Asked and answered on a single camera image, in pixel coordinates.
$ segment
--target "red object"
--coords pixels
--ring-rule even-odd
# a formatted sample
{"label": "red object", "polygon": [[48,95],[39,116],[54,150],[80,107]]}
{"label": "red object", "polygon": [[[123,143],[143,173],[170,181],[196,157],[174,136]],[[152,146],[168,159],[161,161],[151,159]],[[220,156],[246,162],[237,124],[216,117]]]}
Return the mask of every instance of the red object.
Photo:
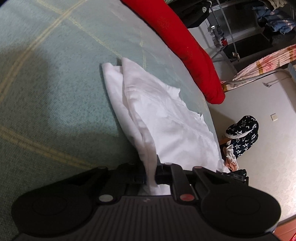
{"label": "red object", "polygon": [[182,60],[206,100],[211,104],[221,104],[225,99],[225,93],[211,58],[165,1],[122,2],[142,17]]}
{"label": "red object", "polygon": [[221,43],[223,47],[228,45],[227,39],[221,39]]}
{"label": "red object", "polygon": [[195,197],[191,194],[182,194],[180,196],[180,199],[185,202],[191,202],[195,199]]}
{"label": "red object", "polygon": [[296,241],[296,234],[290,239],[290,241]]}

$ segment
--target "white wall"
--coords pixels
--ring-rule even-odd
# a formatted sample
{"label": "white wall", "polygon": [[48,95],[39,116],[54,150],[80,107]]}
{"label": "white wall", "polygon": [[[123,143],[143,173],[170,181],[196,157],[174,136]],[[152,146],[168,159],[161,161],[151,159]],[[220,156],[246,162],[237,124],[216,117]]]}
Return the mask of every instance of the white wall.
{"label": "white wall", "polygon": [[[296,86],[276,73],[226,93],[221,105],[209,105],[218,138],[244,115],[259,122],[258,141],[238,164],[246,169],[250,186],[274,196],[282,208],[281,220],[296,214]],[[267,83],[284,79],[270,88]],[[276,113],[273,122],[270,115]]]}
{"label": "white wall", "polygon": [[188,29],[203,49],[214,46],[212,31],[209,31],[209,22],[206,19],[198,27]]}

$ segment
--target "cloth on floor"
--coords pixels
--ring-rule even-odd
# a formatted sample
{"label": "cloth on floor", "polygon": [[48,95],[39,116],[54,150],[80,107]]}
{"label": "cloth on floor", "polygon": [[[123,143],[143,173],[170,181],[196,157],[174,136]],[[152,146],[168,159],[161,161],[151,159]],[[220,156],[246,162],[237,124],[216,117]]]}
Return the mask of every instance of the cloth on floor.
{"label": "cloth on floor", "polygon": [[121,0],[143,18],[182,60],[194,82],[211,104],[221,104],[225,93],[209,55],[163,0]]}
{"label": "cloth on floor", "polygon": [[233,145],[229,145],[223,148],[223,153],[225,155],[225,166],[229,168],[231,171],[237,171],[239,169],[239,165],[237,163],[237,159],[233,153]]}
{"label": "cloth on floor", "polygon": [[256,13],[258,22],[265,23],[271,27],[273,32],[279,31],[281,34],[285,34],[296,26],[296,21],[279,9],[273,11],[268,7],[253,7],[252,9]]}
{"label": "cloth on floor", "polygon": [[213,134],[203,116],[187,109],[180,89],[127,58],[122,58],[122,67],[106,63],[102,69],[111,105],[144,163],[152,195],[163,194],[154,180],[157,155],[161,163],[184,170],[203,166],[216,171],[221,166]]}

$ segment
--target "mattress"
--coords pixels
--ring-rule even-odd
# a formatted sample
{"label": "mattress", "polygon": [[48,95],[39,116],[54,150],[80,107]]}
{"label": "mattress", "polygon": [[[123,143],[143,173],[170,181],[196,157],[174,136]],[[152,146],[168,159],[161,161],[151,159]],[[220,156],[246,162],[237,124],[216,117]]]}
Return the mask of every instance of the mattress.
{"label": "mattress", "polygon": [[119,0],[9,0],[0,8],[0,240],[22,193],[138,159],[101,65],[122,57],[180,88],[216,134],[203,94],[161,38]]}

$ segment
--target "black plastic mount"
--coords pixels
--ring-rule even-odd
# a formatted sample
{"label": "black plastic mount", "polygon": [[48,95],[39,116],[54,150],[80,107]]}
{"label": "black plastic mount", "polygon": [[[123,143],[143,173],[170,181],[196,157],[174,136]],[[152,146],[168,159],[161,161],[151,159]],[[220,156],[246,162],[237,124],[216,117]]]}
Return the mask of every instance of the black plastic mount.
{"label": "black plastic mount", "polygon": [[277,240],[281,209],[267,193],[171,163],[158,165],[155,180],[170,185],[171,195],[138,196],[146,181],[141,163],[98,167],[28,192],[12,206],[16,240]]}

